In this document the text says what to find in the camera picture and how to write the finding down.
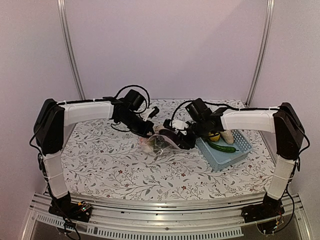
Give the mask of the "purple fake eggplant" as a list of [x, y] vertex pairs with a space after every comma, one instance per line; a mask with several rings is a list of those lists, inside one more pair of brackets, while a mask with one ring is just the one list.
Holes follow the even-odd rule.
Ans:
[[172, 145], [174, 148], [179, 147], [179, 138], [174, 131], [163, 128], [159, 131], [159, 134], [163, 136], [165, 141]]

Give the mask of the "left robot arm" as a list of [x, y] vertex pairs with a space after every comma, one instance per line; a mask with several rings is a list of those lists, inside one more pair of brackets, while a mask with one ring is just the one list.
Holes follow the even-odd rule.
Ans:
[[39, 168], [55, 202], [55, 209], [63, 216], [74, 213], [74, 205], [68, 196], [62, 153], [72, 131], [79, 123], [95, 120], [112, 120], [124, 124], [128, 131], [147, 138], [154, 134], [151, 118], [159, 108], [151, 106], [138, 91], [131, 89], [124, 97], [105, 96], [87, 100], [55, 101], [48, 98], [43, 103], [33, 127], [31, 147], [38, 150]]

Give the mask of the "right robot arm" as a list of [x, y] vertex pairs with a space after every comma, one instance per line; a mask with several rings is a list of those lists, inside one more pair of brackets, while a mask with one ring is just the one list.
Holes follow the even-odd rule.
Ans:
[[183, 140], [191, 148], [197, 138], [209, 132], [252, 130], [275, 134], [275, 170], [263, 203], [258, 208], [262, 218], [269, 218], [278, 210], [278, 203], [299, 166], [302, 143], [306, 139], [305, 130], [292, 105], [284, 102], [277, 107], [236, 108], [217, 103], [217, 109], [212, 111], [212, 103], [201, 98], [187, 100], [183, 105], [193, 122], [186, 123], [172, 118], [170, 125], [183, 132]]

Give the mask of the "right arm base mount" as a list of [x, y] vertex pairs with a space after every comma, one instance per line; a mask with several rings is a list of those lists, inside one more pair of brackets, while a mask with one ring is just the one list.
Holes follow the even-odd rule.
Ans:
[[245, 223], [273, 218], [285, 213], [280, 200], [263, 200], [262, 203], [250, 204], [241, 208], [241, 216]]

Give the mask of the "green fake cucumber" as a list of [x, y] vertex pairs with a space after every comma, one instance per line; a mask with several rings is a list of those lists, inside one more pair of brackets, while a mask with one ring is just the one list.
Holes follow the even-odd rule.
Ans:
[[238, 152], [238, 150], [233, 146], [218, 145], [218, 144], [215, 144], [214, 142], [211, 142], [211, 141], [208, 141], [207, 143], [211, 148], [213, 148], [213, 149], [215, 149], [217, 151], [220, 151], [220, 152], [224, 152], [224, 153], [235, 153], [235, 152]]

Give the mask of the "clear zip top bag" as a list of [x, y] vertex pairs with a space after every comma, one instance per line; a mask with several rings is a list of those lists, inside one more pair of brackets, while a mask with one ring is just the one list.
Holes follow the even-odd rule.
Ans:
[[177, 135], [174, 131], [157, 125], [153, 128], [154, 134], [140, 137], [138, 140], [141, 150], [151, 156], [164, 156], [177, 153], [181, 149], [177, 145]]

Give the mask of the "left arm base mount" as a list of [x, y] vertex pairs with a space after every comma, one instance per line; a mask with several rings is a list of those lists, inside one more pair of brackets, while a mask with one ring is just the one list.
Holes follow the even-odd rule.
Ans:
[[52, 200], [48, 212], [52, 215], [63, 217], [67, 220], [75, 220], [88, 223], [93, 206], [90, 203], [81, 201], [73, 203], [69, 200]]

